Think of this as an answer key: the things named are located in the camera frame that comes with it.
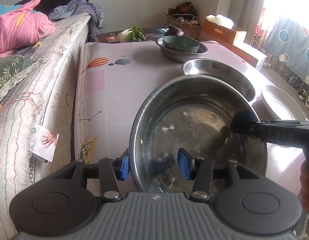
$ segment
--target metal screw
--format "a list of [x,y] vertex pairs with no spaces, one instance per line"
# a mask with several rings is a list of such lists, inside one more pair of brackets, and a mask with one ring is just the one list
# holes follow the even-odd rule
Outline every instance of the metal screw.
[[114,190],[106,191],[103,196],[108,199],[116,199],[120,196],[120,193]]
[[204,191],[197,190],[192,192],[191,196],[196,199],[205,199],[208,197],[208,194]]

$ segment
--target stainless steel basin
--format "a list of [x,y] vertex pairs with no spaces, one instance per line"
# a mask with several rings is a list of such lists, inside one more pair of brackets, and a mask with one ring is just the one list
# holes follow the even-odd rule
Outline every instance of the stainless steel basin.
[[235,159],[265,174],[266,144],[230,131],[237,111],[250,111],[259,120],[238,91],[210,76],[181,76],[155,89],[140,107],[130,134],[130,166],[137,189],[189,194],[193,182],[184,179],[177,164],[181,147],[193,157],[207,156],[216,164]]
[[239,71],[218,61],[196,58],[182,65],[184,75],[203,74],[218,78],[238,90],[248,102],[256,95],[253,85]]

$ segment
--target human hand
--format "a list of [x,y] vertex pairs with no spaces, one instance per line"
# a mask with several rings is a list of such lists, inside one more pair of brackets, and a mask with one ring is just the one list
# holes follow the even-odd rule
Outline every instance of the human hand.
[[307,167],[306,161],[304,161],[300,168],[301,175],[300,175],[300,183],[301,183],[301,190],[300,190],[300,202],[302,207],[305,210],[309,211],[309,169]]
[[54,146],[56,147],[56,133],[54,131],[49,131],[48,135],[43,136],[42,144],[46,145],[46,148],[48,148],[52,143],[54,143]]

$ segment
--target orange striped balloon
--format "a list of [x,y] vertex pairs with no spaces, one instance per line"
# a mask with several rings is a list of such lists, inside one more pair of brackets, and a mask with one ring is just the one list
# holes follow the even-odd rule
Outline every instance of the orange striped balloon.
[[108,62],[109,60],[106,57],[98,57],[98,58],[95,58],[93,61],[91,61],[89,65],[87,66],[87,68],[99,67],[104,64],[107,64]]

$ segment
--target gray ribbed plate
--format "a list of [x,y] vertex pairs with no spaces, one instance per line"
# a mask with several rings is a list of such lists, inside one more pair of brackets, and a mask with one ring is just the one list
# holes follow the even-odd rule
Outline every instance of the gray ribbed plate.
[[129,193],[107,203],[99,215],[75,233],[37,237],[20,233],[13,240],[297,240],[290,233],[253,237],[220,222],[209,205],[188,200],[184,193]]

